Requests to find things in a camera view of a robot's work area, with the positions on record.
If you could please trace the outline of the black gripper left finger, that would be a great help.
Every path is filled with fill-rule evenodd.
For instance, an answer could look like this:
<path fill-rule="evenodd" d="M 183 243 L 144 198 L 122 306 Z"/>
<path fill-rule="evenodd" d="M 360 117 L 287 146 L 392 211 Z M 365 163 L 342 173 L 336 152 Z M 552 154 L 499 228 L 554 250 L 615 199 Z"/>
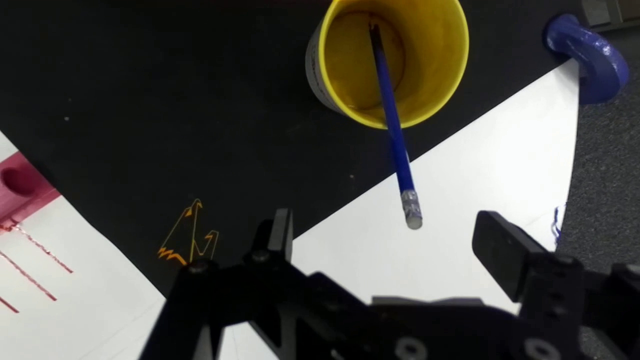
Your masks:
<path fill-rule="evenodd" d="M 253 235 L 248 262 L 265 264 L 270 260 L 287 262 L 293 242 L 293 211 L 278 208 L 271 217 L 263 220 Z"/>

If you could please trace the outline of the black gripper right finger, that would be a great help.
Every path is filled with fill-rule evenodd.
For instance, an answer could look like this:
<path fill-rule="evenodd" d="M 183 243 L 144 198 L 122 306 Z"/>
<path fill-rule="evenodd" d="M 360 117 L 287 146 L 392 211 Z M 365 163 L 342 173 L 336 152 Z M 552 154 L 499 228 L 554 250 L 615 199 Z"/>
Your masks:
<path fill-rule="evenodd" d="M 570 256 L 548 251 L 527 231 L 493 210 L 475 213 L 471 251 L 511 301 L 523 293 L 534 256 L 548 257 L 557 266 L 575 264 Z"/>

